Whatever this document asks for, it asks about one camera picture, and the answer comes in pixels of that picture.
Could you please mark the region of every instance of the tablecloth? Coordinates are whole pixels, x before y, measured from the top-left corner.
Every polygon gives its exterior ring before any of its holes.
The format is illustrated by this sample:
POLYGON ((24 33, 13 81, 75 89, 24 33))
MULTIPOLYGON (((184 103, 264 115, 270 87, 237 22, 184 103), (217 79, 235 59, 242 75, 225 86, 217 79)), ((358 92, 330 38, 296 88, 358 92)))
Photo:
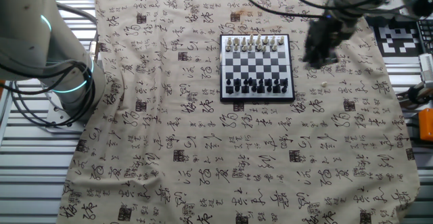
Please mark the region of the tablecloth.
POLYGON ((409 210, 419 191, 411 142, 366 21, 337 47, 338 64, 307 70, 310 19, 247 0, 95 0, 95 9, 106 90, 58 223, 395 224, 409 210), (219 36, 251 33, 289 34, 295 102, 219 102, 219 36))

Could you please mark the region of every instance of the chess pawn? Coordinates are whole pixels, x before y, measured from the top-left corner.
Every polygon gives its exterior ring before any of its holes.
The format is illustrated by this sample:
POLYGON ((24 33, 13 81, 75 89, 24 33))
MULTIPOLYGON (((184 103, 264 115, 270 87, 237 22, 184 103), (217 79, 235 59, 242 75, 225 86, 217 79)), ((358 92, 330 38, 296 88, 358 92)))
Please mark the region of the chess pawn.
POLYGON ((250 35, 250 40, 248 41, 248 44, 252 45, 254 42, 254 35, 250 35))
POLYGON ((271 45, 275 44, 275 35, 272 36, 271 45))
POLYGON ((261 45, 261 44, 262 44, 262 35, 257 35, 256 45, 261 45))

